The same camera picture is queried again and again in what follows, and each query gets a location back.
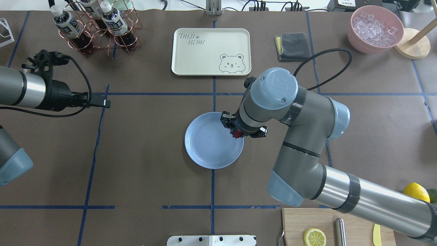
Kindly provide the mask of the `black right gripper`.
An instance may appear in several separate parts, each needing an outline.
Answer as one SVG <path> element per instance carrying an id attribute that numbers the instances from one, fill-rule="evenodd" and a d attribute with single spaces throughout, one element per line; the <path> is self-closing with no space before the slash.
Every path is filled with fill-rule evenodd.
<path id="1" fill-rule="evenodd" d="M 242 120 L 239 111 L 237 111 L 234 114 L 231 114 L 227 111 L 223 111 L 220 117 L 220 121 L 222 122 L 225 128 L 230 129 L 230 134 L 237 129 L 240 129 L 244 133 L 243 137 L 249 136 L 251 138 L 261 138 L 261 137 L 266 137 L 268 134 L 267 126 L 263 125 L 259 127 L 253 127 L 246 124 Z"/>

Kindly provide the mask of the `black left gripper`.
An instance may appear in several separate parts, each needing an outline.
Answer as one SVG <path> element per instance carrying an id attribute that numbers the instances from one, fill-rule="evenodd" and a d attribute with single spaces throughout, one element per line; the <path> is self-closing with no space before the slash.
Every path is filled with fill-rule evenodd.
<path id="1" fill-rule="evenodd" d="M 56 112 L 66 107 L 111 107 L 111 101 L 104 95 L 72 92 L 66 83 L 53 79 L 53 67 L 67 65 L 69 61 L 74 62 L 78 70 L 83 73 L 71 56 L 41 50 L 33 58 L 27 57 L 27 60 L 31 64 L 22 64 L 22 68 L 29 69 L 30 72 L 21 73 L 22 107 Z"/>

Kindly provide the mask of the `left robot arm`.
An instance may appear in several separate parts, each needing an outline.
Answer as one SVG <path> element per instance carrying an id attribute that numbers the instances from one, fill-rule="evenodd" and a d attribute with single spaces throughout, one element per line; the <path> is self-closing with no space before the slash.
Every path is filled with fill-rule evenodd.
<path id="1" fill-rule="evenodd" d="M 89 107 L 110 108 L 111 102 L 102 95 L 92 92 L 89 79 L 69 55 L 60 52 L 41 50 L 33 58 L 28 57 L 30 65 L 23 64 L 22 70 L 1 66 L 1 109 L 42 115 L 50 118 L 66 118 L 79 114 Z M 85 79 L 87 92 L 72 92 L 70 87 L 53 79 L 53 67 L 67 65 L 72 61 Z M 60 112 L 65 108 L 79 110 L 64 115 L 41 114 L 39 110 Z M 1 169 L 0 185 L 5 186 L 33 167 L 33 162 L 17 142 L 1 127 Z"/>

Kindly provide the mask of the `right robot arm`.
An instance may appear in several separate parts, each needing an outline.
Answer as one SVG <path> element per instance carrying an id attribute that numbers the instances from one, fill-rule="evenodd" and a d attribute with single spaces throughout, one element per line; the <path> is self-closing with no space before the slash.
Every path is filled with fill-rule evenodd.
<path id="1" fill-rule="evenodd" d="M 279 67 L 245 82 L 245 88 L 236 113 L 224 111 L 220 120 L 234 138 L 267 136 L 264 123 L 271 119 L 288 126 L 267 185 L 274 199 L 294 207 L 313 200 L 436 244 L 436 205 L 319 163 L 326 141 L 347 129 L 348 107 L 302 88 Z"/>

